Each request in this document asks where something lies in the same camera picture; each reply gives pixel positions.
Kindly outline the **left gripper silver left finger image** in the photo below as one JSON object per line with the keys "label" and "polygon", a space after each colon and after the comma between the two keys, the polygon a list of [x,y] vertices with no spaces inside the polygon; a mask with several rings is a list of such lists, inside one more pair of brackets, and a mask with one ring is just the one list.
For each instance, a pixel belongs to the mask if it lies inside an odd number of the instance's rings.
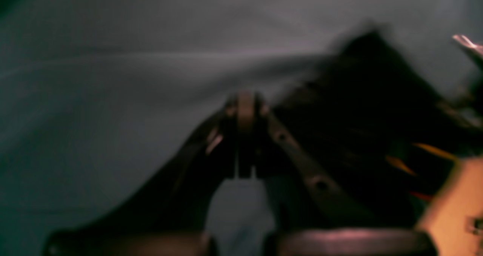
{"label": "left gripper silver left finger image", "polygon": [[74,230],[57,231],[44,256],[217,256],[205,231],[213,194],[236,176],[240,141],[249,134],[249,94],[231,97],[127,201]]}

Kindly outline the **left gripper black padded right finger image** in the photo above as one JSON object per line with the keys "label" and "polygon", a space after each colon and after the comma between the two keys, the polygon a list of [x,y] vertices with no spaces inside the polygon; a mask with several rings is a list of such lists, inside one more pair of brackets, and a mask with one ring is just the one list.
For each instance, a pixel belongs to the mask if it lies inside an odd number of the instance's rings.
{"label": "left gripper black padded right finger image", "polygon": [[265,256],[436,256],[427,233],[382,227],[310,157],[257,94],[245,95],[245,157],[257,167],[277,227]]}

